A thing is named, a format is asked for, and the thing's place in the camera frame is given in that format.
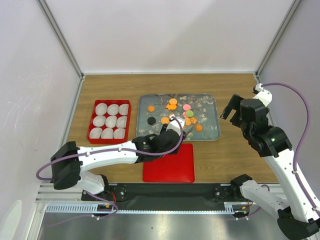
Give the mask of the black round cookie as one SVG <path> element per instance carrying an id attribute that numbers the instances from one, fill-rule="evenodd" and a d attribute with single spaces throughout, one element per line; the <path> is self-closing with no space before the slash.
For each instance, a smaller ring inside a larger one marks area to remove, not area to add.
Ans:
<path id="1" fill-rule="evenodd" d="M 147 123 L 152 126 L 156 123 L 156 119 L 154 117 L 149 117 Z"/>

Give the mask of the orange round waffle cookie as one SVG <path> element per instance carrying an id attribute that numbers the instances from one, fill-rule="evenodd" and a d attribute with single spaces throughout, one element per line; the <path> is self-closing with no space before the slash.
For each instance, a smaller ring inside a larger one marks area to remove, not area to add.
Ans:
<path id="1" fill-rule="evenodd" d="M 185 125 L 190 126 L 191 124 L 191 119 L 189 117 L 185 118 Z"/>

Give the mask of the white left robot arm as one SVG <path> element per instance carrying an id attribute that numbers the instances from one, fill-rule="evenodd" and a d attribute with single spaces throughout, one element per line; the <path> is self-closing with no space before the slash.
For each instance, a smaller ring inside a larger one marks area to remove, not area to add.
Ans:
<path id="1" fill-rule="evenodd" d="M 131 141 L 102 147 L 78 147 L 75 141 L 65 143 L 50 159 L 52 182 L 55 190 L 80 188 L 98 200 L 109 197 L 106 176 L 93 174 L 92 169 L 118 165 L 152 162 L 166 155 L 175 155 L 186 134 L 186 122 L 172 117 L 160 134 L 136 137 Z"/>

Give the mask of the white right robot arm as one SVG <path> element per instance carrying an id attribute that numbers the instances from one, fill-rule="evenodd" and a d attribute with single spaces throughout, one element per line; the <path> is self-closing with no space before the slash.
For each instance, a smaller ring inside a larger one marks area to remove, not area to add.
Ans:
<path id="1" fill-rule="evenodd" d="M 320 200 L 302 173 L 295 157 L 297 153 L 280 127 L 269 124 L 268 105 L 272 94 L 255 91 L 253 98 L 234 94 L 221 118 L 230 119 L 241 129 L 243 137 L 272 169 L 286 198 L 283 199 L 243 174 L 231 181 L 230 195 L 236 201 L 253 201 L 277 221 L 282 233 L 290 240 L 310 238 L 320 231 Z"/>

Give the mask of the red box lid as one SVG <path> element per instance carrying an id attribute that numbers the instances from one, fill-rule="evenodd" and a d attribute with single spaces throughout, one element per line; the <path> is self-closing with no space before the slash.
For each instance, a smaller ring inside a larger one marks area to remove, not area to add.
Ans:
<path id="1" fill-rule="evenodd" d="M 145 162 L 142 180 L 145 183 L 193 183 L 195 181 L 193 145 L 183 143 L 177 154 Z"/>

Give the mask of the orange flower cookie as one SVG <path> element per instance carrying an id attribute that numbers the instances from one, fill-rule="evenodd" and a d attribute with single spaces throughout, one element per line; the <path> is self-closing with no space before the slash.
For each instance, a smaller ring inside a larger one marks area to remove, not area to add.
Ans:
<path id="1" fill-rule="evenodd" d="M 191 118 L 190 118 L 190 122 L 191 122 L 192 124 L 196 124 L 196 123 L 197 123 L 197 119 L 196 119 L 195 117 L 191 117 Z"/>

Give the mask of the orange fish cookie top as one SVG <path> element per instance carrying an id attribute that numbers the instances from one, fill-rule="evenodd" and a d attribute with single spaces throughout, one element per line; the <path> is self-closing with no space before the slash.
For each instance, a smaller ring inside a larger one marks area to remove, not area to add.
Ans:
<path id="1" fill-rule="evenodd" d="M 170 111 L 174 111 L 177 109 L 177 105 L 176 104 L 167 104 L 165 108 Z"/>

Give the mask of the orange swirl cookie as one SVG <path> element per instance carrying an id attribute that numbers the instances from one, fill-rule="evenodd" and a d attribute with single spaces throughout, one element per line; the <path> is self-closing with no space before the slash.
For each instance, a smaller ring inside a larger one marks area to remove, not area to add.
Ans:
<path id="1" fill-rule="evenodd" d="M 202 127 L 202 125 L 197 124 L 197 125 L 195 125 L 194 129 L 195 129 L 197 132 L 201 132 L 201 131 L 203 130 L 203 127 Z"/>

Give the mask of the floral metal serving tray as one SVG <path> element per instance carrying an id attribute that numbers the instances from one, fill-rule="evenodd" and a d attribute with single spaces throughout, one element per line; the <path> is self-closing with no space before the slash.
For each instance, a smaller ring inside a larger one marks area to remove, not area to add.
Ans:
<path id="1" fill-rule="evenodd" d="M 168 110 L 166 106 L 170 99 L 177 99 L 176 110 Z M 177 117 L 183 117 L 183 105 L 189 104 L 197 119 L 195 124 L 185 126 L 184 131 L 188 131 L 193 125 L 202 125 L 202 131 L 196 131 L 195 128 L 187 136 L 187 141 L 216 141 L 221 135 L 220 123 L 216 100 L 213 95 L 207 93 L 164 93 L 164 94 L 145 94 L 138 104 L 136 136 L 145 136 L 148 134 L 159 134 L 163 124 L 161 119 L 175 114 Z M 154 106 L 153 112 L 148 111 L 148 106 Z M 147 119 L 154 117 L 156 122 L 149 125 Z"/>

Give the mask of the pink round cookie upper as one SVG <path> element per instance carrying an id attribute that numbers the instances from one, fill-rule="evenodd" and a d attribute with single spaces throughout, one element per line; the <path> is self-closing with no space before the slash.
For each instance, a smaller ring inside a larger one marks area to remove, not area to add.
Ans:
<path id="1" fill-rule="evenodd" d="M 191 109 L 191 106 L 189 104 L 184 104 L 182 108 L 184 111 L 189 111 Z"/>

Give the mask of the orange round cookie top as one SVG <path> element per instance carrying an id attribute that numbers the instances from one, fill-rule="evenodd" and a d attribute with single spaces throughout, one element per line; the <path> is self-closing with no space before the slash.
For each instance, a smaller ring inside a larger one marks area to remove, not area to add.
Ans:
<path id="1" fill-rule="evenodd" d="M 171 99 L 169 100 L 169 104 L 170 104 L 170 105 L 177 105 L 177 103 L 178 103 L 178 101 L 177 101 L 177 99 L 175 99 L 175 98 L 171 98 Z"/>

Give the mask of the red cookie box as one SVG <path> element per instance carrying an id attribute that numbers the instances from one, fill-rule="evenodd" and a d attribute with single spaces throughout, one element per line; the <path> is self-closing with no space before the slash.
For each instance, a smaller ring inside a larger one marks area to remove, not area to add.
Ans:
<path id="1" fill-rule="evenodd" d="M 128 140 L 131 103 L 123 99 L 94 102 L 86 138 L 95 145 L 115 145 Z"/>

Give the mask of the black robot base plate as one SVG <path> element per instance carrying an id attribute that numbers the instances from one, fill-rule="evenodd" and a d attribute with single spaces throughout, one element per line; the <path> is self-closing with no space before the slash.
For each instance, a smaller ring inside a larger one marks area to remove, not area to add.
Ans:
<path id="1" fill-rule="evenodd" d="M 215 211 L 224 210 L 224 203 L 252 203 L 220 183 L 117 183 L 98 196 L 115 198 L 122 211 Z"/>

